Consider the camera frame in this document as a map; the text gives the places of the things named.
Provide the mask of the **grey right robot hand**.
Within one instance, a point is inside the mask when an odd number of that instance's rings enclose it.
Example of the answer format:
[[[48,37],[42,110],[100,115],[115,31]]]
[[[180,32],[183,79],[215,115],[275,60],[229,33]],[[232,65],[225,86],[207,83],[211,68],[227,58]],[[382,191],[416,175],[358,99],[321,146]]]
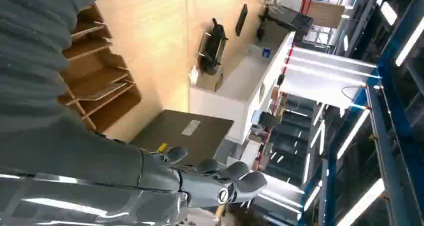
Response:
[[[266,185],[242,162],[175,165],[72,118],[0,131],[3,226],[174,226],[191,208],[246,202]]]

